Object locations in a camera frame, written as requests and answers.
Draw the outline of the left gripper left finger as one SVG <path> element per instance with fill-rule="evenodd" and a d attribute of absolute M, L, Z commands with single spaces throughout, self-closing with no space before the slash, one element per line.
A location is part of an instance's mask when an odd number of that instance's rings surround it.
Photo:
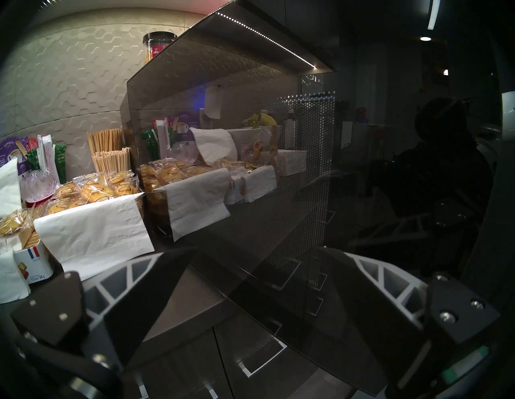
<path fill-rule="evenodd" d="M 33 343 L 125 368 L 167 305 L 193 256 L 178 247 L 115 265 L 84 281 L 60 274 L 11 313 Z"/>

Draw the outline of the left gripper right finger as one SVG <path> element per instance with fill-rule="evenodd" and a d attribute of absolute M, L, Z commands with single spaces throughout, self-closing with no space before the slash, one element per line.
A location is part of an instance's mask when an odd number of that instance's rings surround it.
<path fill-rule="evenodd" d="M 319 247 L 340 301 L 381 366 L 385 392 L 471 392 L 499 348 L 500 313 L 449 273 L 425 282 Z"/>

